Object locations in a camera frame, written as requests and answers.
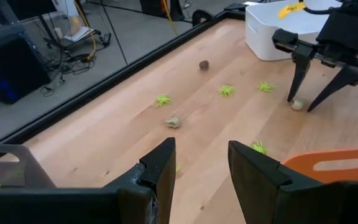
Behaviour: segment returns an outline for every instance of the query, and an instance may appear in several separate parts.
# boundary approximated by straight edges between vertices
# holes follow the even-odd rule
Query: robotic arm
[[[329,14],[328,20],[316,38],[317,44],[299,40],[298,34],[283,29],[277,30],[272,37],[275,48],[291,53],[292,60],[296,64],[288,102],[295,97],[314,58],[331,68],[342,68],[310,104],[308,112],[346,85],[358,85],[358,0],[342,2],[341,7],[322,11],[307,7],[304,9],[312,14]]]

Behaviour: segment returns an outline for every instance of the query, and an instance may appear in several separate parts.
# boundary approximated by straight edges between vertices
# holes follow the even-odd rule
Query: green spiky toy
[[[268,84],[268,83],[266,83],[266,82],[261,82],[261,83],[259,83],[259,85],[258,85],[258,90],[260,90],[260,91],[266,91],[266,92],[271,92],[271,91],[274,90],[274,87],[275,87],[275,86],[270,85],[270,84]]]
[[[267,155],[268,150],[266,148],[264,148],[264,145],[262,144],[262,142],[255,142],[255,144],[252,145],[252,148],[255,149],[256,151]]]
[[[231,96],[233,94],[233,91],[234,87],[229,85],[224,85],[218,90],[219,94],[226,97]]]
[[[171,103],[171,99],[169,98],[168,95],[159,96],[159,97],[157,97],[157,99],[155,101],[157,102],[158,107]]]

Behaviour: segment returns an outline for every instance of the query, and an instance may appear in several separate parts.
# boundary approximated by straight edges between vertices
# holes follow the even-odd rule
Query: white bin
[[[261,60],[282,60],[291,55],[277,50],[272,42],[273,33],[285,29],[299,34],[299,39],[316,43],[328,15],[313,15],[305,11],[289,13],[283,19],[278,18],[278,12],[288,4],[298,0],[288,0],[258,4],[246,7],[246,43]],[[339,7],[342,3],[335,0],[304,0],[310,9],[322,10],[329,7]]]

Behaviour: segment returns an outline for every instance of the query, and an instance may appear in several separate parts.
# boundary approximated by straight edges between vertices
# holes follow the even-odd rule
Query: wooden tabletop
[[[244,41],[244,21],[225,20],[25,143],[59,187],[102,187],[165,138],[177,139],[171,223],[244,223],[227,163],[227,142],[262,141],[284,160],[307,151],[358,147],[358,86],[312,113],[286,102],[290,60],[263,62]],[[210,62],[202,72],[198,64]],[[313,62],[298,98],[309,105],[337,70]],[[260,82],[276,86],[264,93]],[[225,98],[217,90],[232,85]],[[156,107],[159,95],[172,104]],[[163,122],[179,117],[183,126]]]

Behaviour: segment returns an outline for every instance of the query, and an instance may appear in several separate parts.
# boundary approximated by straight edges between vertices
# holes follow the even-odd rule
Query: small beige rock
[[[168,128],[179,128],[181,126],[181,121],[179,118],[170,118],[165,121],[165,125]]]
[[[300,100],[291,100],[291,107],[295,111],[300,111],[303,108],[303,102]]]
[[[208,70],[209,68],[209,62],[207,60],[204,60],[200,62],[199,64],[201,70]]]

